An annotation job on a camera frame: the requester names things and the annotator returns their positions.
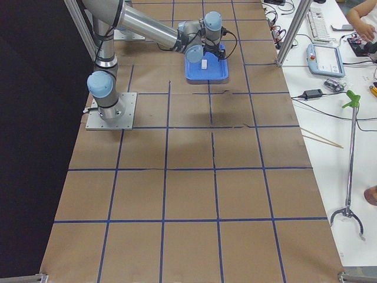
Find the white keyboard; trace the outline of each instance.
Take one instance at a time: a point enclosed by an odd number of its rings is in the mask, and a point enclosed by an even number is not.
[[[312,32],[312,39],[314,43],[328,44],[332,41],[320,8],[310,7],[309,12],[307,12],[307,21]]]

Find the dark background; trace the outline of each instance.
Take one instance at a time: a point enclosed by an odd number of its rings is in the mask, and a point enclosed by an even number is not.
[[[0,278],[47,246],[92,62],[63,0],[0,0]]]

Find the human arm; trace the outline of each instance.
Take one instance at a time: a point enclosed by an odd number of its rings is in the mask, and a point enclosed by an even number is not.
[[[352,8],[346,15],[348,22],[355,28],[360,37],[365,41],[372,41],[376,31],[373,25],[369,25],[361,20],[373,10],[377,0],[366,0],[365,2]]]

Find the power adapter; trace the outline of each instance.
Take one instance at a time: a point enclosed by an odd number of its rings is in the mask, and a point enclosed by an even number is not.
[[[305,100],[320,98],[323,96],[323,92],[320,89],[317,90],[305,90],[303,94],[298,96],[298,98],[304,98]]]

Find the metal base plate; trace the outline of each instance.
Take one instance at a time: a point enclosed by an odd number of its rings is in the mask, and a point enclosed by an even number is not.
[[[126,31],[125,34],[120,32],[119,30],[114,30],[114,40],[115,41],[144,41],[145,37],[136,34],[132,31]]]
[[[105,121],[97,111],[90,111],[87,121],[87,130],[132,130],[135,117],[137,93],[119,93],[119,99],[125,104],[124,114],[114,121]],[[97,107],[93,100],[91,107]]]

